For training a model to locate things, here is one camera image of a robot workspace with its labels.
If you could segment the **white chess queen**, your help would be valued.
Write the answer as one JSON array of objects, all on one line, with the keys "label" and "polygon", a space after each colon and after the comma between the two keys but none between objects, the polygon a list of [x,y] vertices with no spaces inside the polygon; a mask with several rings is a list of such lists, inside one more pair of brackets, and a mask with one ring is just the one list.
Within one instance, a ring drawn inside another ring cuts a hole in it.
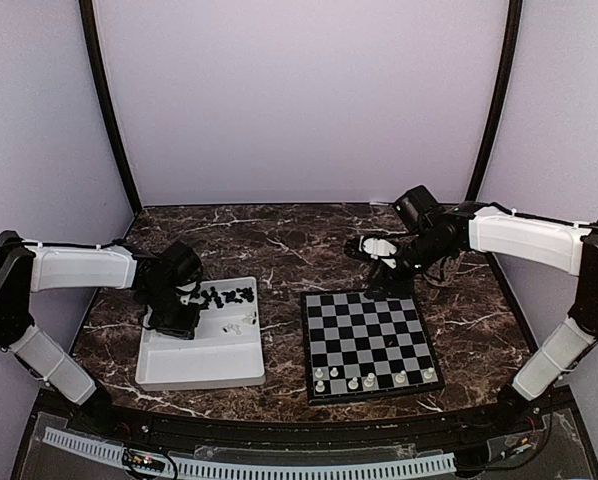
[{"label": "white chess queen", "polygon": [[372,390],[375,390],[376,388],[377,388],[376,375],[374,373],[369,373],[363,379],[363,389],[365,391],[372,391]]}]

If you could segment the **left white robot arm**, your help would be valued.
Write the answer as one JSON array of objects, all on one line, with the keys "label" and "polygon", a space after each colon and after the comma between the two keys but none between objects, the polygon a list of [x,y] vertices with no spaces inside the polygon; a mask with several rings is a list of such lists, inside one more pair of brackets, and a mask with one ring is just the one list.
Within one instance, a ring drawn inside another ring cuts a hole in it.
[{"label": "left white robot arm", "polygon": [[99,289],[128,290],[144,310],[142,328],[190,340],[200,319],[191,303],[203,277],[200,257],[176,241],[153,253],[124,240],[43,242],[0,233],[0,351],[81,408],[99,436],[120,427],[110,395],[66,350]]}]

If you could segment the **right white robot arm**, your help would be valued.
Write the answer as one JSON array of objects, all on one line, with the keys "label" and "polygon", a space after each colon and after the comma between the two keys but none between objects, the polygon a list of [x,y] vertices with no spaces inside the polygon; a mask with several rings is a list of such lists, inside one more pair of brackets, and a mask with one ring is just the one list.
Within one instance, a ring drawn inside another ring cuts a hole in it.
[{"label": "right white robot arm", "polygon": [[598,219],[557,220],[471,201],[397,210],[412,240],[398,245],[365,236],[354,244],[363,257],[383,263],[394,279],[410,280],[444,257],[491,254],[523,313],[533,316],[531,330],[543,343],[510,381],[511,395],[489,413],[496,432],[513,432],[528,416],[525,401],[544,394],[598,343]]}]

